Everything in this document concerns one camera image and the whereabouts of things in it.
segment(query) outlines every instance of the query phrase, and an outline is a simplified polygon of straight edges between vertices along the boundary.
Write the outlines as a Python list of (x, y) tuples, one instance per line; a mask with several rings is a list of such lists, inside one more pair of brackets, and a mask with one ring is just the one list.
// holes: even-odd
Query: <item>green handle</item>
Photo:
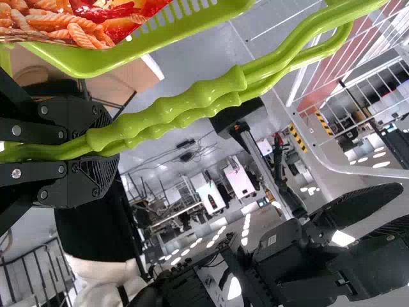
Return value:
[(124, 150), (133, 149), (147, 139), (159, 139), (166, 132), (173, 129), (182, 129), (188, 127), (194, 121), (200, 118), (213, 117), (221, 110), (227, 107), (238, 107), (242, 104), (238, 93), (232, 92), (225, 94), (215, 100), (210, 106), (200, 109), (191, 109), (177, 116), (171, 123), (159, 124), (148, 127), (139, 133), (133, 139), (125, 139), (123, 141), (115, 141), (106, 146), (98, 154), (103, 157), (116, 155)]
[(100, 152), (113, 141), (132, 139), (149, 126), (170, 123), (185, 111), (208, 107), (219, 97), (246, 88), (247, 81), (242, 69), (234, 66), (220, 78), (196, 82), (178, 96), (159, 98), (141, 112), (123, 114), (104, 128), (89, 129), (86, 133), (87, 143), (92, 150)]

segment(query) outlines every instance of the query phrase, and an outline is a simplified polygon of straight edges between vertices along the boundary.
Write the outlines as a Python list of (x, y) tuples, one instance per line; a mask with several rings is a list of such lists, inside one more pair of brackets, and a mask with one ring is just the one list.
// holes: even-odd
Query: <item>metal railing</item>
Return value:
[[(380, 118), (396, 109), (406, 109), (409, 96), (401, 95), (396, 89), (409, 79), (409, 54), (401, 48), (402, 41), (409, 35), (408, 29), (408, 1), (390, 0), (379, 10), (355, 21), (343, 48), (298, 74), (287, 101), (273, 90), (304, 143), (326, 168), (346, 174), (409, 178), (409, 171), (405, 169), (333, 163), (323, 146), (368, 123), (375, 126), (375, 130), (382, 130), (390, 121), (383, 122)], [(385, 95), (393, 98), (389, 97), (387, 104)], [(326, 119), (327, 125), (339, 128), (334, 128), (332, 135), (325, 139), (318, 137), (309, 121), (317, 112)], [(402, 116), (393, 114), (391, 120)], [(344, 124), (346, 118), (352, 125)]]

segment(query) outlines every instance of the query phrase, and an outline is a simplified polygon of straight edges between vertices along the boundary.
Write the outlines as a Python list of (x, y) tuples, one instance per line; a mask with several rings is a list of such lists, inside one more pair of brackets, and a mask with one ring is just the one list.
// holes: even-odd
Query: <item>green plastic basket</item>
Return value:
[(103, 51), (38, 42), (21, 45), (71, 77), (87, 79), (232, 19), (248, 10), (255, 1), (174, 0), (139, 28), (131, 42)]

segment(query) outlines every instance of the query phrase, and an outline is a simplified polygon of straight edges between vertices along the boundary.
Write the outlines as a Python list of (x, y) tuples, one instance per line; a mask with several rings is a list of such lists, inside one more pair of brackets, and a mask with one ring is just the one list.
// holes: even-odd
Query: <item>ceiling light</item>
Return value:
[(390, 164), (390, 161), (381, 162), (381, 163), (375, 164), (373, 168), (384, 168), (385, 166), (388, 166), (389, 164)]
[(354, 237), (351, 237), (350, 235), (347, 235), (346, 233), (340, 232), (339, 230), (337, 230), (334, 236), (332, 237), (332, 242), (342, 247), (347, 246), (354, 241), (355, 241)]
[(218, 235), (221, 235), (223, 233), (223, 231), (226, 229), (226, 226), (223, 226), (222, 228), (220, 228), (217, 232)]
[(242, 294), (242, 288), (240, 286), (240, 283), (238, 282), (238, 279), (236, 277), (233, 277), (231, 279), (231, 283), (230, 283), (228, 301), (231, 301), (232, 299), (235, 299), (236, 297), (240, 296), (241, 294)]
[(379, 157), (383, 157), (384, 155), (386, 155), (386, 152), (381, 152), (381, 153), (377, 153), (376, 155), (374, 155), (374, 158), (379, 158)]
[(278, 208), (278, 209), (281, 208), (281, 205), (280, 205), (280, 203), (279, 203), (278, 201), (273, 201), (271, 204), (272, 204), (275, 208)]
[(180, 257), (176, 258), (175, 260), (172, 261), (171, 265), (175, 265), (180, 261)]
[(167, 169), (167, 166), (158, 164), (158, 168), (161, 169), (162, 171), (164, 171), (165, 169)]

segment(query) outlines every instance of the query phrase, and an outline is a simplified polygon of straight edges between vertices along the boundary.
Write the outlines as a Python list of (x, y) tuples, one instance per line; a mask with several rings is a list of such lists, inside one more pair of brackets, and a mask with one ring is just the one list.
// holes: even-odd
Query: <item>screw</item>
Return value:
[(40, 197), (42, 200), (46, 199), (48, 197), (48, 192), (46, 190), (42, 191), (40, 194)]
[(72, 170), (72, 172), (73, 172), (74, 174), (78, 173), (78, 171), (79, 171), (79, 166), (78, 166), (78, 164), (77, 164), (77, 163), (74, 163), (74, 164), (72, 165), (72, 167), (71, 167), (71, 170)]
[(49, 108), (46, 106), (42, 106), (41, 107), (41, 113), (43, 113), (44, 115), (46, 115), (49, 112)]
[(12, 177), (13, 177), (14, 179), (19, 179), (19, 178), (21, 177), (21, 169), (15, 168), (15, 169), (12, 171)]
[(21, 134), (21, 127), (18, 126), (18, 125), (13, 126), (13, 128), (12, 128), (12, 133), (13, 133), (15, 136), (19, 136), (19, 135)]

